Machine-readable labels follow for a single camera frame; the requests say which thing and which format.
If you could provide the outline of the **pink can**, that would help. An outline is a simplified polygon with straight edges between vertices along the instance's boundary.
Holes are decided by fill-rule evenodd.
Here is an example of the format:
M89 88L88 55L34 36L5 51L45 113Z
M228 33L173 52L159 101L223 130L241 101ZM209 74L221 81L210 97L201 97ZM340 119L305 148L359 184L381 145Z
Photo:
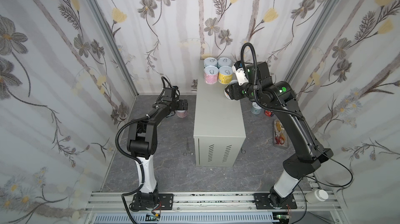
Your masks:
M185 118L188 114L187 110L177 110L176 114L179 118Z
M215 66L204 68L204 81L206 84L215 84L218 81L219 69Z
M236 92L239 88L239 83L237 80L232 80L224 89L224 95L229 100L235 100Z

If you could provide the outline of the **yellow label can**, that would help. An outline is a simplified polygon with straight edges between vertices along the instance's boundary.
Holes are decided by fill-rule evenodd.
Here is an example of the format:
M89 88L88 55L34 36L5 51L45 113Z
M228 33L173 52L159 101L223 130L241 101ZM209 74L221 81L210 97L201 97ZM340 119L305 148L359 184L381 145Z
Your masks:
M233 70L229 66L221 66L219 68L218 82L221 84L229 84L232 81Z

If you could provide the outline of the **teal coconut can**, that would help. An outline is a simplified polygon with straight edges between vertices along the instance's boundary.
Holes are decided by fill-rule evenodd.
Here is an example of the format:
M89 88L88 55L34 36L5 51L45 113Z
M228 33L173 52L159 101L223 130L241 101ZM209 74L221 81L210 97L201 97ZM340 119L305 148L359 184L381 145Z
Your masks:
M232 67L232 60L226 57L221 57L220 59L218 59L217 67L221 68L223 66Z
M213 66L217 67L218 66L218 60L213 58L213 57L208 57L204 59L204 68Z

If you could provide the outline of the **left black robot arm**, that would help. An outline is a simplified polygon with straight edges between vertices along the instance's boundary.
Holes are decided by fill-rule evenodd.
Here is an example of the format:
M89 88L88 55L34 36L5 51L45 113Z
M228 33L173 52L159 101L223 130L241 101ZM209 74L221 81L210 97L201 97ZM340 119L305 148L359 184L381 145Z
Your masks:
M162 91L152 105L152 110L144 117L124 124L115 137L118 152L134 160L138 170L138 188L121 195L126 213L133 224L136 221L132 211L161 208L154 174L154 154L158 146L157 127L165 118L174 116L178 111L188 110L187 100L180 99L179 88L171 85L164 76L161 81Z

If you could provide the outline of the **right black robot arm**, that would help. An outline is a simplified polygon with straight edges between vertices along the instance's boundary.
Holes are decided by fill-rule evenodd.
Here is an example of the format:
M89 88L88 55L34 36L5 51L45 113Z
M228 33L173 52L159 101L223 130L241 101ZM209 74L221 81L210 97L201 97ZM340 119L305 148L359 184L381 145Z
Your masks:
M295 154L283 162L283 173L267 195L268 208L286 207L301 179L319 169L333 152L324 148L310 130L291 86L285 81L273 82L268 64L257 61L251 43L242 46L240 60L234 68L237 83L225 88L229 98L236 101L247 98L273 112L295 149Z

